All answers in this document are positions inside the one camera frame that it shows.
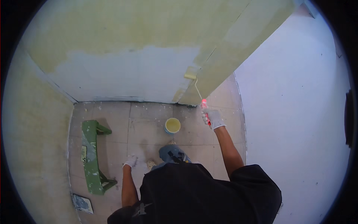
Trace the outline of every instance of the black t-shirt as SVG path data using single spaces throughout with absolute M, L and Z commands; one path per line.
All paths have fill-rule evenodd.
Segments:
M 223 181 L 201 164 L 168 163 L 144 176 L 140 193 L 140 201 L 115 211 L 108 224 L 272 223 L 282 201 L 259 165 L 241 167 Z

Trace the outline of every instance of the paint bucket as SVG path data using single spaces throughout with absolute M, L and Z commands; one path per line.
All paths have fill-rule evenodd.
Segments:
M 180 130 L 180 121 L 176 118 L 169 118 L 165 122 L 164 129 L 168 134 L 177 133 Z

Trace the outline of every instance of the red roller handle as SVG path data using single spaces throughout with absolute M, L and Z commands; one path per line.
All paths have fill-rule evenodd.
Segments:
M 201 107 L 202 107 L 202 109 L 208 108 L 208 105 L 206 104 L 206 99 L 202 99 Z M 208 125 L 210 126 L 210 125 L 211 125 L 211 122 L 210 122 L 210 120 L 209 120 L 208 113 L 205 113 L 205 116 L 206 116 L 206 118 L 208 119 Z

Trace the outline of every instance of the glove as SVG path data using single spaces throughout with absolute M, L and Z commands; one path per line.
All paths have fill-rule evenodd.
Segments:
M 125 164 L 127 164 L 133 168 L 133 167 L 135 167 L 135 165 L 137 165 L 137 159 L 138 159 L 138 157 L 135 155 L 128 156 L 127 161 L 123 164 L 123 166 Z
M 224 124 L 224 121 L 221 119 L 221 115 L 218 110 L 204 109 L 202 111 L 203 121 L 205 122 L 205 124 L 208 124 L 208 118 L 206 117 L 206 114 L 208 114 L 211 123 L 210 128 L 212 130 L 221 126 L 226 126 L 226 124 Z

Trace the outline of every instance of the green wooden stool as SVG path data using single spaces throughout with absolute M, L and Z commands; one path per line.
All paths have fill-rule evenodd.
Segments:
M 100 171 L 97 159 L 97 135 L 111 133 L 111 130 L 103 127 L 96 120 L 82 122 L 81 161 L 84 165 L 87 188 L 91 194 L 104 195 L 106 190 L 117 183 L 116 180 L 107 179 Z

